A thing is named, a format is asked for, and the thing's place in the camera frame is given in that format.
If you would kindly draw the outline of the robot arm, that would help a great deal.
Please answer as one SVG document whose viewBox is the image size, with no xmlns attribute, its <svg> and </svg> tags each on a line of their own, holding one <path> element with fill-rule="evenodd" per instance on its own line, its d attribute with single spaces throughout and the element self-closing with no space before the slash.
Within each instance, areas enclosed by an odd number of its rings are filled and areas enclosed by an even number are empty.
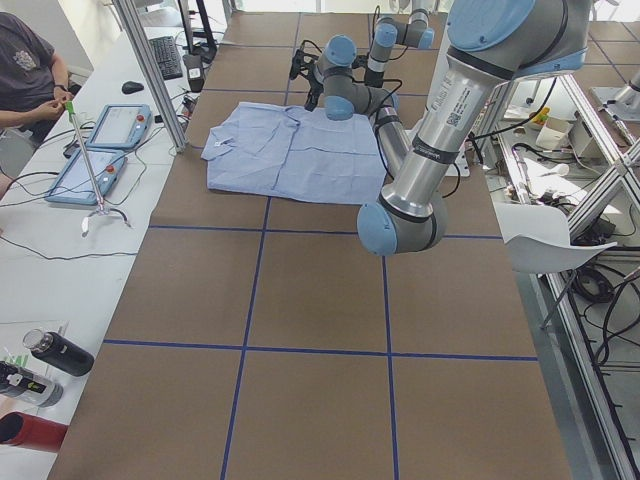
<svg viewBox="0 0 640 480">
<path fill-rule="evenodd" d="M 374 123 L 391 182 L 358 213 L 359 239 L 390 256 L 428 249 L 447 224 L 439 186 L 494 89 L 522 77 L 579 69 L 587 50 L 588 1 L 456 1 L 447 19 L 448 70 L 414 137 L 396 112 Z"/>
<path fill-rule="evenodd" d="M 355 114 L 374 120 L 374 132 L 382 125 L 395 121 L 395 114 L 385 114 L 385 108 L 397 107 L 395 91 L 383 87 L 387 81 L 385 71 L 395 59 L 395 46 L 427 50 L 434 39 L 429 27 L 429 16 L 436 10 L 433 1 L 400 2 L 399 10 L 410 8 L 405 23 L 390 16 L 376 15 L 373 21 L 369 51 L 357 52 L 353 40 L 346 35 L 335 35 L 317 53 L 309 53 L 305 39 L 295 51 L 289 72 L 294 80 L 302 77 L 309 84 L 304 108 L 313 111 L 320 99 L 324 100 L 326 116 L 334 121 L 348 120 Z"/>
</svg>

